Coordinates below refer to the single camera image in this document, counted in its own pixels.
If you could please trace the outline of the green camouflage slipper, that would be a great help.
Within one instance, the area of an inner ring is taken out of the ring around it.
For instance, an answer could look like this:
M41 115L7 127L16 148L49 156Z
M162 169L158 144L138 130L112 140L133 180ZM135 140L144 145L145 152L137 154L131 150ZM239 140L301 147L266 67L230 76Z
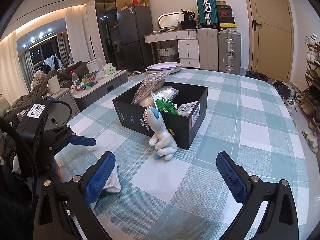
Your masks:
M302 131L302 135L306 140L310 150L312 150L314 154L318 153L319 145L318 145L317 137L311 135L306 129Z

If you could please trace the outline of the beige suitcase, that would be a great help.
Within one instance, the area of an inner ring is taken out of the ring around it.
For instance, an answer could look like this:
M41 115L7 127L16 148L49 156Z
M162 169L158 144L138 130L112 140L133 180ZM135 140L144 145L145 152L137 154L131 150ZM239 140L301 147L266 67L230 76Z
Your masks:
M218 71L219 48L218 30L211 28L200 28L197 30L199 42L200 69Z

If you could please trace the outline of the white plush toy keychain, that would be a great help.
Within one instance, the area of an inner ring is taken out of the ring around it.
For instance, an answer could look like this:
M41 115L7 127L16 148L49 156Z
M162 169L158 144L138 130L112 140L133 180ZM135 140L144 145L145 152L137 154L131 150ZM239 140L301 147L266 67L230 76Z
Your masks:
M147 107L143 114L143 121L147 130L153 131L149 146L154 147L156 150L154 158L164 158L166 161L170 161L177 152L178 146L171 133L167 130L160 111L154 107Z

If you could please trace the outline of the green medicine sachet pack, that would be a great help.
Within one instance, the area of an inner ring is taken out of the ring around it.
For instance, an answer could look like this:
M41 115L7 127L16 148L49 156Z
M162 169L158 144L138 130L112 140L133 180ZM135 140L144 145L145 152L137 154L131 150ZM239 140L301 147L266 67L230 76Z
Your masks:
M178 109L175 104L163 98L155 100L156 108L161 112L167 112L170 114L178 115Z

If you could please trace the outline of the silver aluminium suitcase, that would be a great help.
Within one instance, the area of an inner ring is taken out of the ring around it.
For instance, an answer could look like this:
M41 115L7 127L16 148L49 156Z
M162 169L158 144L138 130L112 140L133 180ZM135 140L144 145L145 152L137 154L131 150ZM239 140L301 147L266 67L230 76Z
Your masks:
M218 36L220 72L240 74L241 66L241 34L230 30L222 30Z

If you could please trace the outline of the grey low cabinet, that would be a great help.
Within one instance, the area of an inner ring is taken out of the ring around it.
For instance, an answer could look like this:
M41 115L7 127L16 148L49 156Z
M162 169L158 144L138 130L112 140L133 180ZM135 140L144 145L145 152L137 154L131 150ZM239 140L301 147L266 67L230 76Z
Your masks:
M127 71L119 70L107 77L101 78L98 83L89 90L73 92L69 88L61 88L57 94L52 95L52 98L70 103L72 110L77 109L80 113L127 81Z

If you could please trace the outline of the white red medicine sachet pack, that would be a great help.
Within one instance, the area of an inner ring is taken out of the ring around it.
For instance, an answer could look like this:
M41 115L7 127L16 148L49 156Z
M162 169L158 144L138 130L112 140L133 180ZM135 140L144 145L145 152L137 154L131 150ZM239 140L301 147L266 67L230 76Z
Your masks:
M181 104L177 109L178 114L182 116L189 116L196 104L197 101Z

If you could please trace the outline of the stacked shoe boxes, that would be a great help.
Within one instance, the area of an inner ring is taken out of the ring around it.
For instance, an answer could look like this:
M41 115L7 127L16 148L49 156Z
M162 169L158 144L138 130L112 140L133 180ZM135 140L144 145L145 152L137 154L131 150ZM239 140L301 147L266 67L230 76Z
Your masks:
M222 31L238 31L238 26L235 23L232 7L227 5L225 1L217 1L217 15Z

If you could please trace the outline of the oval white purple tray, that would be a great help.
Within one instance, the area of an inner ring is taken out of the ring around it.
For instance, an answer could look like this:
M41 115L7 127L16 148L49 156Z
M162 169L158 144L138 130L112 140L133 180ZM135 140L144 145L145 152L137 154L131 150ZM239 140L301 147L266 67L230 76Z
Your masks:
M182 69L182 64L179 62L162 62L146 67L145 71L149 74L158 73L162 71L169 71L174 74Z

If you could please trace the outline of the tall dark glass cabinet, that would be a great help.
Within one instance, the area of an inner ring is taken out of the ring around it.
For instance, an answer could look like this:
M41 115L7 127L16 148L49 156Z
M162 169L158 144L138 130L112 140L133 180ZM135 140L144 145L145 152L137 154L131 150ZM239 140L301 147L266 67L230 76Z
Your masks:
M94 0L99 34L106 62L126 69L126 59L120 38L117 13L132 5L131 0Z

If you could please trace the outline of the wooden door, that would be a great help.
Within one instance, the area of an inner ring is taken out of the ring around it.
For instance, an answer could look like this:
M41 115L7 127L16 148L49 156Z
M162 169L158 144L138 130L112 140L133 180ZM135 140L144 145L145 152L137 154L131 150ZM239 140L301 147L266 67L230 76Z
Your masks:
M289 0L246 0L249 70L289 81L293 61L293 23Z

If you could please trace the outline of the checkered green white tablecloth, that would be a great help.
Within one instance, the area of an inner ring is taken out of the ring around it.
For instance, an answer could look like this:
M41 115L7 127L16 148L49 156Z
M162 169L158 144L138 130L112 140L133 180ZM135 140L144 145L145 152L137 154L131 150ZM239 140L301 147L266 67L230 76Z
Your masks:
M156 160L149 138L121 125L113 100L128 81L70 121L94 147L70 145L55 159L64 180L82 175L106 151L116 157L121 191L104 195L94 214L113 239L219 239L241 204L216 168L225 151L263 181L289 182L304 234L309 208L305 156L291 116L268 83L244 76L183 69L171 82L207 87L207 113L188 150Z

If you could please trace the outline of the plastic water bottle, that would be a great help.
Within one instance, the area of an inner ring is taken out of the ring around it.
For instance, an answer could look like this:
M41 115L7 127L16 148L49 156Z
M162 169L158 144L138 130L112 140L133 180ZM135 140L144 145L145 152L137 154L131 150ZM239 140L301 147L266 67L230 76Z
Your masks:
M76 91L80 91L82 89L81 82L74 70L71 71L71 79Z

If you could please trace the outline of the black refrigerator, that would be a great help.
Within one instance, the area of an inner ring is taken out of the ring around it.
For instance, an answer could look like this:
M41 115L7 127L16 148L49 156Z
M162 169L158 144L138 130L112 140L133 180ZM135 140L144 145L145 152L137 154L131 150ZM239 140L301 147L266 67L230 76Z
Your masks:
M150 8L129 6L117 13L117 20L128 71L144 71L153 64L151 47L145 42L153 32Z

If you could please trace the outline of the bagged adidas white laces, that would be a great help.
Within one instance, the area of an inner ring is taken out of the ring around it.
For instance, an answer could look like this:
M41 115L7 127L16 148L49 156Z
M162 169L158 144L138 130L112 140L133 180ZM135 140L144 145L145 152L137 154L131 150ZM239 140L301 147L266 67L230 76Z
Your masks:
M162 88L170 74L171 70L148 74L137 89L132 104L139 105L145 98L151 95L151 92L154 93Z

